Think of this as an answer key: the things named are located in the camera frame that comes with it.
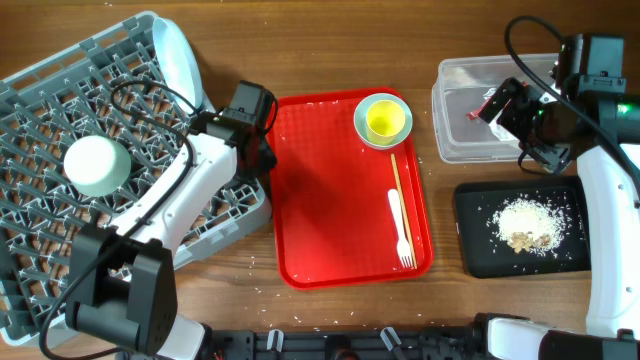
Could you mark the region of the black waste tray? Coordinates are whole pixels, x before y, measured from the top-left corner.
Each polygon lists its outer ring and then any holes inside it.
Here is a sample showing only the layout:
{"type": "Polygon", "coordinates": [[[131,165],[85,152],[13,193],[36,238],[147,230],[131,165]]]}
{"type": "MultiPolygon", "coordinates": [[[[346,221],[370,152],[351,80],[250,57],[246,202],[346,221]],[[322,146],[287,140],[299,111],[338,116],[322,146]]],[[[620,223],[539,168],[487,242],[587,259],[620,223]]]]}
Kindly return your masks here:
{"type": "Polygon", "coordinates": [[[468,273],[476,278],[494,278],[589,270],[588,215],[582,183],[577,176],[466,183],[454,193],[457,228],[468,273]],[[569,216],[572,228],[558,257],[514,254],[501,242],[492,242],[486,226],[489,216],[505,200],[528,198],[550,203],[569,216]]]}

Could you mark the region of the clear plastic bin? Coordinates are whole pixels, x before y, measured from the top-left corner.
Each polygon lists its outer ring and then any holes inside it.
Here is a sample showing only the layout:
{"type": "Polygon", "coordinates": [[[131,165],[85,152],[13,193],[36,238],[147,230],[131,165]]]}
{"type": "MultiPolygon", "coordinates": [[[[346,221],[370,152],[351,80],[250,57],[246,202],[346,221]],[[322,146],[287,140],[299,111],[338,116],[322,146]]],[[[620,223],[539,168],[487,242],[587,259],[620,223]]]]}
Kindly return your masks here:
{"type": "Polygon", "coordinates": [[[528,77],[508,55],[446,59],[432,88],[432,118],[441,159],[450,164],[514,162],[518,141],[496,123],[471,120],[510,77],[528,77]]]}

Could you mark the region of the rice and food scraps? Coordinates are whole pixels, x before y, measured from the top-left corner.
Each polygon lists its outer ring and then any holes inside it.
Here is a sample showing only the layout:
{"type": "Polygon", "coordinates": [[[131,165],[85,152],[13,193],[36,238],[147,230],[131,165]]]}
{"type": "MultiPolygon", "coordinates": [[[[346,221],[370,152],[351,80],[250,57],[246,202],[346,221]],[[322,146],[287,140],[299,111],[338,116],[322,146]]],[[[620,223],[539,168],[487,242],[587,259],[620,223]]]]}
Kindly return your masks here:
{"type": "Polygon", "coordinates": [[[558,257],[572,228],[564,210],[528,198],[505,200],[489,216],[486,226],[491,230],[492,242],[507,245],[516,255],[553,258],[558,257]]]}

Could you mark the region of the red snack wrapper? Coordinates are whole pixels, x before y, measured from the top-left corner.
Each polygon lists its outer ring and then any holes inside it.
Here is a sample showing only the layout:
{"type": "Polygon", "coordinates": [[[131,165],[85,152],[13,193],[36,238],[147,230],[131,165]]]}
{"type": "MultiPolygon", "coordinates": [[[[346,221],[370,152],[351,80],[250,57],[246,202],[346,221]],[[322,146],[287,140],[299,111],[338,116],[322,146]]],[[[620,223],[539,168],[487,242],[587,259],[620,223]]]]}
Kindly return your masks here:
{"type": "Polygon", "coordinates": [[[480,117],[481,111],[491,102],[491,100],[491,97],[486,97],[484,103],[479,108],[467,113],[466,117],[471,121],[478,119],[480,117]]]}

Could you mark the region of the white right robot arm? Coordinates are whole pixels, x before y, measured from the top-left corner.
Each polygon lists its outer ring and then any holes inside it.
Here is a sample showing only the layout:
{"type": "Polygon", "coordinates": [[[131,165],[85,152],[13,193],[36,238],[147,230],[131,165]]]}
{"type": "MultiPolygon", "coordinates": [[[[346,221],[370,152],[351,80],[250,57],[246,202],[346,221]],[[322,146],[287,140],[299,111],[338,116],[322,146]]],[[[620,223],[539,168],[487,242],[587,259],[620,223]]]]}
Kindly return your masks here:
{"type": "Polygon", "coordinates": [[[490,315],[485,351],[497,359],[639,356],[639,106],[620,93],[584,91],[568,102],[505,80],[481,108],[551,173],[577,164],[588,211],[592,271],[585,334],[490,315]]]}

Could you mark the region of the wooden chopstick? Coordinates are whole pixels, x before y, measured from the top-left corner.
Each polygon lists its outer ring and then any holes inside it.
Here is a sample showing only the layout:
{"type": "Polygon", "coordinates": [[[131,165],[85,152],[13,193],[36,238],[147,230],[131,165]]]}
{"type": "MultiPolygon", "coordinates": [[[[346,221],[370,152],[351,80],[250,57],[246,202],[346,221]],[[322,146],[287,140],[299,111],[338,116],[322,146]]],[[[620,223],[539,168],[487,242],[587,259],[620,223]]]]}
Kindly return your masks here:
{"type": "Polygon", "coordinates": [[[416,269],[417,268],[417,260],[416,260],[416,256],[415,256],[414,246],[413,246],[413,240],[412,240],[412,233],[411,233],[409,218],[408,218],[407,209],[406,209],[404,196],[403,196],[403,190],[402,190],[402,184],[401,184],[401,179],[400,179],[400,175],[399,175],[398,164],[397,164],[397,160],[396,160],[396,157],[395,157],[394,154],[391,154],[390,158],[391,158],[391,165],[392,165],[392,170],[393,170],[395,184],[396,184],[396,190],[398,191],[399,197],[400,197],[402,214],[403,214],[403,218],[404,218],[405,233],[407,235],[407,238],[408,238],[408,241],[409,241],[409,244],[410,244],[411,254],[412,254],[413,263],[414,263],[414,267],[411,268],[411,269],[416,269]]]}

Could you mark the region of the white plastic fork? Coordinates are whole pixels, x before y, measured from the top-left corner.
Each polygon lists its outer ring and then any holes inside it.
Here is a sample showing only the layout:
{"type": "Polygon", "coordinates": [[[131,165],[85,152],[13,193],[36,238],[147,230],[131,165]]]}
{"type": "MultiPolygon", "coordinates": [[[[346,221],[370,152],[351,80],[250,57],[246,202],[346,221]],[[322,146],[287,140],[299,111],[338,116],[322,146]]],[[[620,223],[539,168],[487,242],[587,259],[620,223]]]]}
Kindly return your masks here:
{"type": "Polygon", "coordinates": [[[396,252],[403,268],[413,268],[413,258],[411,254],[410,244],[405,233],[404,218],[402,214],[399,193],[396,189],[390,189],[387,192],[388,202],[391,214],[396,228],[397,243],[396,252]]]}

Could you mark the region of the yellow cup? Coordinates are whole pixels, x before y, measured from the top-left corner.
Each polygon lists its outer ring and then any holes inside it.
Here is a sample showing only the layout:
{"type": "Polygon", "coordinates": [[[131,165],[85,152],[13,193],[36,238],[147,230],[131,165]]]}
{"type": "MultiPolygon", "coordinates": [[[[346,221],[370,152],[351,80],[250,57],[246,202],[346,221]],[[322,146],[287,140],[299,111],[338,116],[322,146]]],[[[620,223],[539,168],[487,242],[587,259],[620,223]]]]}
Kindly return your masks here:
{"type": "Polygon", "coordinates": [[[392,100],[373,103],[366,113],[366,135],[375,144],[386,146],[399,135],[406,123],[402,107],[392,100]]]}

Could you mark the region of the grey dishwasher rack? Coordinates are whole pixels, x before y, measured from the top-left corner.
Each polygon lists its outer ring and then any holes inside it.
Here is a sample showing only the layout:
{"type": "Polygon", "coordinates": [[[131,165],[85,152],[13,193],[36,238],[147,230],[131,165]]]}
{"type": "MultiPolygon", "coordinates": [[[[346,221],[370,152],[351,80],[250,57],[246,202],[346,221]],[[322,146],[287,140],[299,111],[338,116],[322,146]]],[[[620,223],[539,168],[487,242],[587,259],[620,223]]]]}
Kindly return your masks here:
{"type": "Polygon", "coordinates": [[[73,336],[54,302],[66,288],[73,238],[88,223],[108,226],[129,210],[178,154],[171,133],[129,117],[148,112],[176,132],[191,113],[167,94],[156,57],[151,11],[134,15],[1,83],[1,338],[36,346],[73,336]],[[130,178],[102,197],[79,193],[63,158],[87,135],[106,136],[132,154],[130,178]]]}

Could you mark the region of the green bowl with rice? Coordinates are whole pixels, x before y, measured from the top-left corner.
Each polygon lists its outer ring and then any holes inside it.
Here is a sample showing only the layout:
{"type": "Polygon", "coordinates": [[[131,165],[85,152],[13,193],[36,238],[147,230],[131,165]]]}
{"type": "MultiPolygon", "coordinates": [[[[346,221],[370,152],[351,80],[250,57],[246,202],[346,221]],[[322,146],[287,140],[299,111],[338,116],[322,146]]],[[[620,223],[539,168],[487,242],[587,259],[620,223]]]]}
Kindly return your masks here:
{"type": "Polygon", "coordinates": [[[64,172],[75,189],[89,197],[114,193],[129,178],[127,149],[106,137],[90,135],[75,141],[63,159],[64,172]]]}

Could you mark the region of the red plastic tray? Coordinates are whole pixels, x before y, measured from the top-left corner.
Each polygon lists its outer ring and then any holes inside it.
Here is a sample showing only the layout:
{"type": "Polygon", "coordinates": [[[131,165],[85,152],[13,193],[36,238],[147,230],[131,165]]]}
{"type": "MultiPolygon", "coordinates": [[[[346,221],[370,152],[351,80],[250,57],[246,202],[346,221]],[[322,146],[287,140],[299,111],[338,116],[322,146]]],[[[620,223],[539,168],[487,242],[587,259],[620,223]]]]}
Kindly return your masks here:
{"type": "Polygon", "coordinates": [[[411,138],[389,150],[365,145],[354,111],[391,87],[286,97],[268,138],[277,165],[270,184],[278,269],[298,290],[402,280],[434,261],[420,170],[411,138]],[[387,192],[397,160],[417,268],[403,268],[387,192]]]}

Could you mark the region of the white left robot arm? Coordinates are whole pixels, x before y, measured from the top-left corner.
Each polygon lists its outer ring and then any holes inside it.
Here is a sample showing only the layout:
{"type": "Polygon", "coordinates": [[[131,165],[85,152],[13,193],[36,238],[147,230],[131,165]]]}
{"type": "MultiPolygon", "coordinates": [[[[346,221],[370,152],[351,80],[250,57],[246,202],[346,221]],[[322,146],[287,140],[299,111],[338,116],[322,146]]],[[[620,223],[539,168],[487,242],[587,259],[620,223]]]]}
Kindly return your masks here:
{"type": "Polygon", "coordinates": [[[235,178],[270,171],[266,136],[276,111],[204,113],[169,167],[106,227],[82,226],[72,242],[66,325],[131,351],[164,359],[214,359],[212,329],[178,313],[174,257],[216,192],[235,178]]]}

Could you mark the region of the light blue plate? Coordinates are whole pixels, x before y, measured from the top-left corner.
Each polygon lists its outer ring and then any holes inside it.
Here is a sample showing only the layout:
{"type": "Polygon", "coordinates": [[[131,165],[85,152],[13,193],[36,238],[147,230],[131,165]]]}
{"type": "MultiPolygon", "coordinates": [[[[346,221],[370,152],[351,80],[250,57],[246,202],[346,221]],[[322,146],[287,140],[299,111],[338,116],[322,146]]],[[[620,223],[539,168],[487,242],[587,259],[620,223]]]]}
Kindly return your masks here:
{"type": "Polygon", "coordinates": [[[194,52],[181,29],[166,18],[152,24],[156,57],[166,85],[177,92],[177,104],[187,113],[202,105],[204,91],[194,52]]]}

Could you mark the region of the small green bowl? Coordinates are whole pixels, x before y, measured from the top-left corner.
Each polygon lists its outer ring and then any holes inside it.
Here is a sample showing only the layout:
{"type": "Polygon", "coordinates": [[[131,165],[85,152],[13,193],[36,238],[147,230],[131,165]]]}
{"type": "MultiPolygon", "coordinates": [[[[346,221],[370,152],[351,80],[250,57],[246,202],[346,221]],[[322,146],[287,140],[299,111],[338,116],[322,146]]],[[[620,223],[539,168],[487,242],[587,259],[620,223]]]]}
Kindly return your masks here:
{"type": "Polygon", "coordinates": [[[365,145],[376,150],[389,150],[408,138],[413,127],[413,115],[398,96],[375,93],[356,106],[354,127],[365,145]]]}

